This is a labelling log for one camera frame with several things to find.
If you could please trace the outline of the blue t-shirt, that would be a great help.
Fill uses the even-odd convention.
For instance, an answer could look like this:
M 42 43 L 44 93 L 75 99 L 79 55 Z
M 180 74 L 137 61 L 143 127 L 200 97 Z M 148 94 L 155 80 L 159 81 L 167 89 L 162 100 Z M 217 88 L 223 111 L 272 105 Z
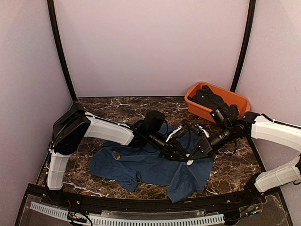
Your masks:
M 112 152 L 120 154 L 119 161 Z M 172 203 L 190 197 L 194 192 L 203 192 L 210 176 L 215 157 L 185 162 L 159 158 L 159 151 L 147 144 L 130 147 L 105 141 L 90 163 L 91 174 L 115 180 L 124 189 L 134 192 L 137 181 L 147 184 L 168 186 L 167 196 Z

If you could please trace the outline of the round yellow grey brooch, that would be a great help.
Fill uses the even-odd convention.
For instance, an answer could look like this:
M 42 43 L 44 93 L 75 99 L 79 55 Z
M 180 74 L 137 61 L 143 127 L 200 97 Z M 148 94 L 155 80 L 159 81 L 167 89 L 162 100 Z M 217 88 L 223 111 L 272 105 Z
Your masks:
M 121 158 L 120 154 L 119 154 L 118 152 L 116 152 L 116 151 L 113 151 L 113 152 L 112 152 L 112 157 L 113 157 L 115 160 L 117 160 L 117 161 L 119 161 L 120 158 Z

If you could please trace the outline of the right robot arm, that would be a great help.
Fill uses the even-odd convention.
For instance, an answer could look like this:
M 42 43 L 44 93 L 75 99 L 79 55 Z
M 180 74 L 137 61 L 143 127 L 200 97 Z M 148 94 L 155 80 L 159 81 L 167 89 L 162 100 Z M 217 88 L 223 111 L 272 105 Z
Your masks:
M 263 110 L 270 118 L 295 125 L 301 125 L 301 107 L 296 105 L 279 105 L 272 107 L 267 105 L 264 108 L 256 108 Z M 218 127 L 206 119 L 197 115 L 186 112 L 186 120 L 192 123 L 201 123 L 210 133 L 216 132 Z M 218 194 L 227 194 L 242 191 L 243 186 L 250 178 L 251 174 L 260 171 L 259 163 L 265 167 L 266 171 L 272 170 L 282 164 L 287 163 L 296 157 L 299 153 L 292 148 L 285 147 L 270 141 L 246 138 L 238 139 L 238 152 L 227 157 L 221 151 L 220 155 L 215 158 L 211 174 L 207 184 L 202 192 L 196 196 L 209 196 Z M 288 195 L 294 193 L 301 195 L 301 185 L 293 185 L 289 183 L 281 186 L 283 194 Z

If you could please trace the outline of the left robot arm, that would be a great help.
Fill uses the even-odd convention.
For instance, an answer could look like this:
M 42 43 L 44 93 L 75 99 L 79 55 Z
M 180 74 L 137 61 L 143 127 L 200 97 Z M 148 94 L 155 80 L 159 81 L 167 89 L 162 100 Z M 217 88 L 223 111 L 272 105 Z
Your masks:
M 188 149 L 179 143 L 176 135 L 183 126 L 161 134 L 159 130 L 165 122 L 165 115 L 156 110 L 147 112 L 143 119 L 130 125 L 96 116 L 80 104 L 72 105 L 52 126 L 48 145 L 51 157 L 46 178 L 46 188 L 50 189 L 48 198 L 56 205 L 66 202 L 66 194 L 61 189 L 67 164 L 86 138 L 132 147 L 150 144 L 168 160 L 187 162 Z

